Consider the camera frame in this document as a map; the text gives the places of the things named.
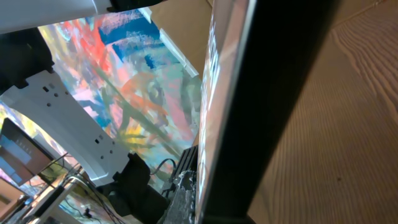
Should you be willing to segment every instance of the computer monitor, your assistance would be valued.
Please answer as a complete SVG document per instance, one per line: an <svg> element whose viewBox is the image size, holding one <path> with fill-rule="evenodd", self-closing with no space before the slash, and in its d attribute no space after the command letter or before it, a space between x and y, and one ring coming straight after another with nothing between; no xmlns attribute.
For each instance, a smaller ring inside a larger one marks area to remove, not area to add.
<svg viewBox="0 0 398 224"><path fill-rule="evenodd" d="M252 223L252 198L335 2L214 1L202 84L197 224Z"/></svg>
<svg viewBox="0 0 398 224"><path fill-rule="evenodd" d="M9 118L2 125L0 146L0 168L19 186L53 160L49 153Z"/></svg>

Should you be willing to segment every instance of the white trim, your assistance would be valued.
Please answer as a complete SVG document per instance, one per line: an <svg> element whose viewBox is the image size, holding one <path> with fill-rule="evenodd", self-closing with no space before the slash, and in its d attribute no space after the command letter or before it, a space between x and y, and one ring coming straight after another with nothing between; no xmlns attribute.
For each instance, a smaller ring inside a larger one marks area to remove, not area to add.
<svg viewBox="0 0 398 224"><path fill-rule="evenodd" d="M160 29L160 40L172 52L177 60L182 64L191 77L199 75L198 71L192 66L189 60L184 56L180 49L175 45L172 39L166 34L166 31Z"/></svg>
<svg viewBox="0 0 398 224"><path fill-rule="evenodd" d="M148 7L143 7L138 10L148 20L149 23L152 23L152 21L150 19L150 15L152 15L152 11Z"/></svg>

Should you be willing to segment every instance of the monitor screen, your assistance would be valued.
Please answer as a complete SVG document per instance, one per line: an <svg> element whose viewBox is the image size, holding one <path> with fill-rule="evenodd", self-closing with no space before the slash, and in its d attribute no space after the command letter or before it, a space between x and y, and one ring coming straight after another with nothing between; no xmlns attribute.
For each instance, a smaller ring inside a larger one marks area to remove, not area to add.
<svg viewBox="0 0 398 224"><path fill-rule="evenodd" d="M196 219L202 212L249 0L214 1L202 84Z"/></svg>
<svg viewBox="0 0 398 224"><path fill-rule="evenodd" d="M37 175L52 157L6 118L0 135L0 168L18 185Z"/></svg>

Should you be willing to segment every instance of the wood grain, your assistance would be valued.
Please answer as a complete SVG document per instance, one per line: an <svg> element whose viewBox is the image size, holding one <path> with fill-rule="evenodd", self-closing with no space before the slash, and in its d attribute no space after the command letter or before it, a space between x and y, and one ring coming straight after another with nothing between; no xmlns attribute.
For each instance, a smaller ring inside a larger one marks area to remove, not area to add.
<svg viewBox="0 0 398 224"><path fill-rule="evenodd" d="M397 71L391 5L335 27L257 191L265 215L249 211L257 223L398 223Z"/></svg>

